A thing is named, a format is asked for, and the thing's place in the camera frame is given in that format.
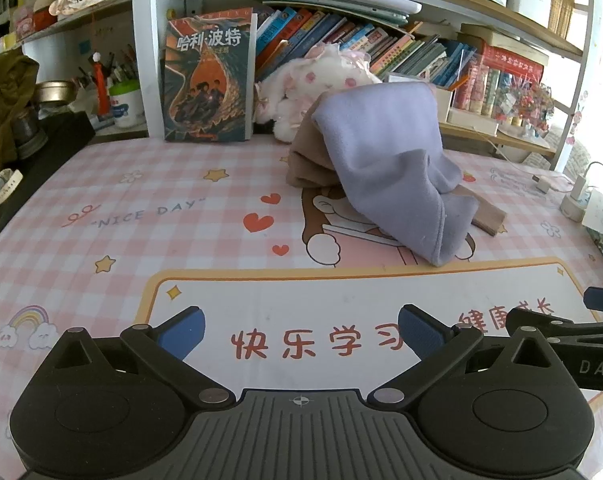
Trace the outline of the purple and brown sweater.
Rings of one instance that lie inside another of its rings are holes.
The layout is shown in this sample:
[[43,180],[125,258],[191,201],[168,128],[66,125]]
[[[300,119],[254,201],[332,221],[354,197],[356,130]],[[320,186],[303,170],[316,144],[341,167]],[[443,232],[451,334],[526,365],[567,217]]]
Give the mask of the purple and brown sweater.
[[462,180],[443,151],[434,91],[416,81],[324,92],[286,175],[301,191],[301,240],[323,266],[472,258],[472,228],[495,236],[507,215]]

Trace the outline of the pink checkered desk mat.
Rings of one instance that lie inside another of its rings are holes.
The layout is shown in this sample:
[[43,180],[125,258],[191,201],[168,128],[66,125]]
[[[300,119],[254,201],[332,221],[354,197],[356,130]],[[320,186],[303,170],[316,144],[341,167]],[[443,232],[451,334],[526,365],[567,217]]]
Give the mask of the pink checkered desk mat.
[[32,335],[130,324],[164,269],[327,268],[330,214],[288,185],[288,147],[130,140],[84,148],[0,233],[0,476],[22,469],[9,415],[46,355]]

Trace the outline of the white smartwatch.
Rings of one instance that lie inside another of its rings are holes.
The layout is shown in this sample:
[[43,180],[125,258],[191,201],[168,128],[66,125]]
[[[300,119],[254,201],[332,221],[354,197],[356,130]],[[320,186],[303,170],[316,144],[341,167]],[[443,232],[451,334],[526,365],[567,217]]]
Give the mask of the white smartwatch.
[[16,190],[23,180],[20,170],[6,168],[0,171],[0,205]]

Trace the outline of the white small storage box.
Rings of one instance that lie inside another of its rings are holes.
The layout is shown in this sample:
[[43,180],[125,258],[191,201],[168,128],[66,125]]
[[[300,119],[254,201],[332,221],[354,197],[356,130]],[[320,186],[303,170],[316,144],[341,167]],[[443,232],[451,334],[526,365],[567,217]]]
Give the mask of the white small storage box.
[[448,114],[452,103],[453,93],[438,86],[431,86],[437,102],[437,117],[439,122],[448,122]]

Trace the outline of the white green pen holder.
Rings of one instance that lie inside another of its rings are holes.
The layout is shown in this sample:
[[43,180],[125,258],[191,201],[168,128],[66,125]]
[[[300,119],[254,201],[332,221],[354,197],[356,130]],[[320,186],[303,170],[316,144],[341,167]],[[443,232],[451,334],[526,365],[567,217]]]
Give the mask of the white green pen holder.
[[140,81],[129,79],[113,84],[108,90],[111,113],[117,128],[127,129],[143,124],[144,108]]

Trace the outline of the row of colourful books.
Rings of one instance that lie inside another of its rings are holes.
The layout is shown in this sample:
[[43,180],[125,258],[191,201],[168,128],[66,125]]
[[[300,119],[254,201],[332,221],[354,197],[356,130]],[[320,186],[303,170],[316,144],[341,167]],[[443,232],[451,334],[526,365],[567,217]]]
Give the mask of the row of colourful books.
[[534,82],[541,81],[548,65],[548,55],[541,51],[474,24],[463,24],[460,32],[428,35],[431,25],[426,22],[414,22],[403,29],[334,9],[287,6],[272,12],[265,25],[262,39],[267,44],[256,61],[258,81],[286,62],[306,58],[320,42],[367,53],[376,77],[428,73],[435,84],[446,88],[457,83],[473,60]]

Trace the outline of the white pink plush bunny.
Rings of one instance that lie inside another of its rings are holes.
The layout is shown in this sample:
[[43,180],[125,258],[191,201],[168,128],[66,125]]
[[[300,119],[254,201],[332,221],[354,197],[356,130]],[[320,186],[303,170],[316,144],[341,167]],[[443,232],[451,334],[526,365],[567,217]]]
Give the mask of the white pink plush bunny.
[[273,122],[276,139],[292,143],[303,118],[323,93],[381,82],[371,73],[367,53],[320,42],[306,58],[282,64],[255,84],[254,123]]

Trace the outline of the metal bowl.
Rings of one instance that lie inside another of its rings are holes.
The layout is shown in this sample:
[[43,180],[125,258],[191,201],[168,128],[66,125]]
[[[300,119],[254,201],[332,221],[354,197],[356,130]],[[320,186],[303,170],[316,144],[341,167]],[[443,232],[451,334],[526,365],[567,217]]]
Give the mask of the metal bowl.
[[72,80],[48,80],[36,84],[32,100],[38,105],[67,105],[76,100],[77,93],[77,84]]

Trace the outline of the Harry Potter book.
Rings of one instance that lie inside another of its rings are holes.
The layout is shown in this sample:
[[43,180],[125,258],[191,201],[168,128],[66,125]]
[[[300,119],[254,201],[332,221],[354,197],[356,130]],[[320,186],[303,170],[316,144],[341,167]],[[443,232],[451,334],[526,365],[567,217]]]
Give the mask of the Harry Potter book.
[[251,8],[167,25],[164,125],[168,142],[228,142],[253,133],[256,32]]

